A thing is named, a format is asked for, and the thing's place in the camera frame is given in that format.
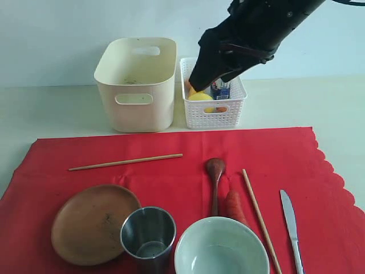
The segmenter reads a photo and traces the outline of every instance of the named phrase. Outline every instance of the chopstick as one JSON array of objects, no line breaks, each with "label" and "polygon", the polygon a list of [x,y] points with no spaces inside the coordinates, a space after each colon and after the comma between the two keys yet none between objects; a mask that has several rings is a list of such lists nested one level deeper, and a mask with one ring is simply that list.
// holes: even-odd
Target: chopstick
[{"label": "chopstick", "polygon": [[68,170],[69,171],[88,170],[90,168],[110,167],[110,166],[117,166],[119,164],[132,164],[132,163],[140,163],[140,162],[149,162],[149,161],[155,161],[155,160],[179,158],[179,157],[182,157],[182,156],[183,156],[183,154],[170,154],[170,155],[154,156],[154,157],[139,158],[139,159],[132,159],[132,160],[124,160],[124,161],[119,161],[119,162],[93,164],[91,166],[84,166],[84,167],[73,167],[73,168],[69,168]]},{"label": "chopstick", "polygon": [[245,182],[246,182],[246,186],[247,186],[247,189],[249,190],[250,197],[251,197],[251,201],[253,203],[253,206],[254,206],[255,211],[256,211],[256,215],[257,215],[258,220],[260,222],[260,226],[261,226],[263,235],[265,237],[267,246],[269,247],[269,251],[270,251],[271,257],[273,258],[273,262],[274,262],[276,271],[277,271],[278,274],[282,274],[281,269],[280,269],[280,265],[279,265],[279,261],[278,261],[278,259],[276,257],[276,254],[275,254],[275,250],[274,250],[273,244],[272,244],[272,242],[270,240],[270,236],[269,236],[269,233],[268,233],[268,231],[266,229],[265,222],[263,221],[263,218],[262,218],[260,209],[258,207],[256,198],[255,198],[255,194],[253,193],[253,190],[252,190],[252,187],[251,187],[251,183],[250,183],[249,177],[247,176],[247,173],[246,173],[246,170],[245,169],[242,170],[242,173],[244,175]]}]

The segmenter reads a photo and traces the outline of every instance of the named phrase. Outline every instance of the knife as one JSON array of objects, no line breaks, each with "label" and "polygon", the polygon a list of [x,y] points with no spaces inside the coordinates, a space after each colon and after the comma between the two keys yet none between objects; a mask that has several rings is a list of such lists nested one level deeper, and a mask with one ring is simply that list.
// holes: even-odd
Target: knife
[{"label": "knife", "polygon": [[301,253],[299,252],[299,241],[297,234],[297,223],[295,221],[294,209],[291,204],[290,198],[284,190],[280,190],[281,203],[283,205],[287,230],[291,241],[291,246],[294,251],[295,265],[297,266],[298,274],[305,274],[301,259]]}]

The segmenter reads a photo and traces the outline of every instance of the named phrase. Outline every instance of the spoon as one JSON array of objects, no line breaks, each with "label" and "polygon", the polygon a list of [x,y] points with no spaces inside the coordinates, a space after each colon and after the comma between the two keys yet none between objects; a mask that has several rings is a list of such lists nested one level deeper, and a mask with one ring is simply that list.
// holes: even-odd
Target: spoon
[{"label": "spoon", "polygon": [[218,183],[226,165],[220,158],[211,158],[205,163],[205,168],[213,184],[212,216],[218,216]]}]

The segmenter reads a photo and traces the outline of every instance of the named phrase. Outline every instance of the wooden plate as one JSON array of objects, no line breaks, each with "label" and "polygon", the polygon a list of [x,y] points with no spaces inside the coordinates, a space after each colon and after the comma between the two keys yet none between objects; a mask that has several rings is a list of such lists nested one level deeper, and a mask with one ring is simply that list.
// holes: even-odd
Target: wooden plate
[{"label": "wooden plate", "polygon": [[96,265],[120,255],[121,225],[141,207],[124,187],[105,184],[88,188],[66,202],[54,220],[51,240],[69,263]]}]

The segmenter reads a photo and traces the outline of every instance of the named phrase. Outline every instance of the white plastic bin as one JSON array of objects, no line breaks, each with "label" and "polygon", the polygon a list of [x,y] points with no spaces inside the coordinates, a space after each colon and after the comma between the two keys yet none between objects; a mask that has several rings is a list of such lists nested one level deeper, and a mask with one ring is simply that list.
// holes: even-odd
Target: white plastic bin
[{"label": "white plastic bin", "polygon": [[106,48],[94,78],[114,129],[156,132],[173,119],[177,49],[168,38],[122,38]]},{"label": "white plastic bin", "polygon": [[[182,98],[185,104],[186,123],[191,129],[213,129],[231,128],[240,122],[244,100],[247,93],[239,77],[232,80],[230,86],[230,99],[210,100],[210,101],[191,101],[187,100],[188,90],[185,90],[184,82],[189,79],[197,58],[183,58],[180,61]],[[205,90],[210,94],[210,87]],[[225,108],[225,112],[206,113],[206,108]]]}]

